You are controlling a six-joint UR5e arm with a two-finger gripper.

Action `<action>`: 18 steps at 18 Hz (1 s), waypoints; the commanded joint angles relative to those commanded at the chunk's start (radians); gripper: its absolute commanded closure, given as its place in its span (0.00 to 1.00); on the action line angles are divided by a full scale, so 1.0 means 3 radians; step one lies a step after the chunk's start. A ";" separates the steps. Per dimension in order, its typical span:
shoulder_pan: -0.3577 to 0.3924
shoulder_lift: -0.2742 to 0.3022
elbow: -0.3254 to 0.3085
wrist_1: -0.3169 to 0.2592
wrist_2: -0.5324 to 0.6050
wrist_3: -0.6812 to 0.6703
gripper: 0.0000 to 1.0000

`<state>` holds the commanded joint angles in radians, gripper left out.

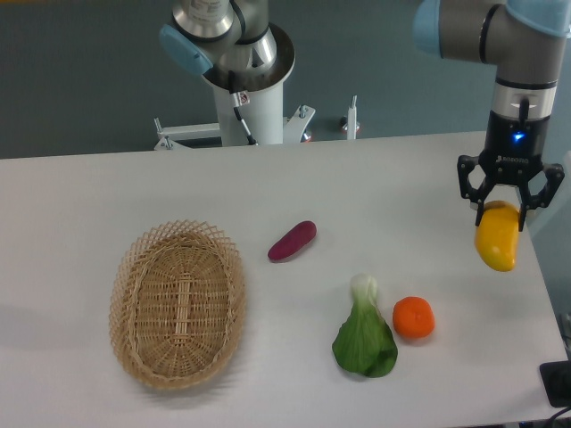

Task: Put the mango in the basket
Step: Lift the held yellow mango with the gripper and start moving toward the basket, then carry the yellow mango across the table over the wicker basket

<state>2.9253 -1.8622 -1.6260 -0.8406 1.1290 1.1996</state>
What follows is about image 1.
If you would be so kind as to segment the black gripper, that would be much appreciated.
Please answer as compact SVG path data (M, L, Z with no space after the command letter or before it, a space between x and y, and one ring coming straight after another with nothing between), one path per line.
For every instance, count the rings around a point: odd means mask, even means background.
M516 186L520 208L518 230L523 231L527 214L537 208L547 208L561 183L565 171L561 164L544 164L542 153L550 117L528 120L523 126L516 119L490 112L484 149L479 156L460 155L457 162L459 192L463 199L475 205L475 225L480 226L484 203L496 185ZM484 178L473 187L470 175L479 167ZM531 194L529 180L540 172L545 184L537 194Z

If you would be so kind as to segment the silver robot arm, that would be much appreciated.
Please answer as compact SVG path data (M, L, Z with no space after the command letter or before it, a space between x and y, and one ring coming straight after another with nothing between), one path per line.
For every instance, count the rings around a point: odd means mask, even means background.
M568 1L424 1L416 11L418 49L496 68L484 149L457 163L460 195L477 221L494 187L508 185L519 192L523 226L565 177L542 153L569 35Z

